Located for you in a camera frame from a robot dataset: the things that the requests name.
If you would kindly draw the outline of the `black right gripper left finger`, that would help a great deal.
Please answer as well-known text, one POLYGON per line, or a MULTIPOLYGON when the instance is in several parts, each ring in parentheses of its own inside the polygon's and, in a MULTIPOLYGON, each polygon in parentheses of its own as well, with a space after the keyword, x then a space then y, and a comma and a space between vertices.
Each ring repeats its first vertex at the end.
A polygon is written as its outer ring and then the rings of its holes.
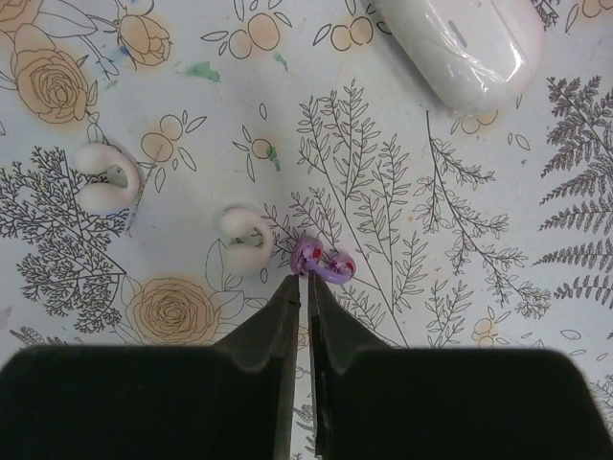
POLYGON ((1 371, 5 459, 286 459, 299 280, 211 346, 35 346, 1 371))

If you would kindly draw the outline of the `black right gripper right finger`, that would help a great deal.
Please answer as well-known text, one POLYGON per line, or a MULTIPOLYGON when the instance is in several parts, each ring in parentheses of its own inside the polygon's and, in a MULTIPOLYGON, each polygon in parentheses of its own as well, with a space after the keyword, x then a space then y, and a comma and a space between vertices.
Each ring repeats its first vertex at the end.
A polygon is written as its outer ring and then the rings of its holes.
POLYGON ((566 356, 400 349, 308 281, 315 452, 324 459, 600 459, 603 420, 566 356))

